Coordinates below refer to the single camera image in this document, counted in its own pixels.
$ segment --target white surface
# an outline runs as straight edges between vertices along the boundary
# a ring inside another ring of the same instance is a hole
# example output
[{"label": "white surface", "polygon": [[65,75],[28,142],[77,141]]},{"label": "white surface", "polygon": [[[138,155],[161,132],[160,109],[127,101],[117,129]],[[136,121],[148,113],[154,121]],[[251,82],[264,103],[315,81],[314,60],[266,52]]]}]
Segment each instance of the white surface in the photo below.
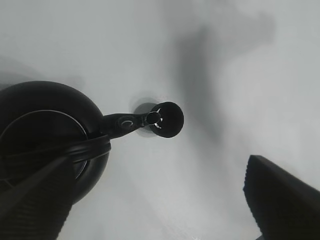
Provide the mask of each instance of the white surface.
[{"label": "white surface", "polygon": [[104,114],[178,103],[173,139],[112,141],[59,240],[254,240],[250,154],[320,189],[320,1],[0,0],[0,81],[69,84]]}]

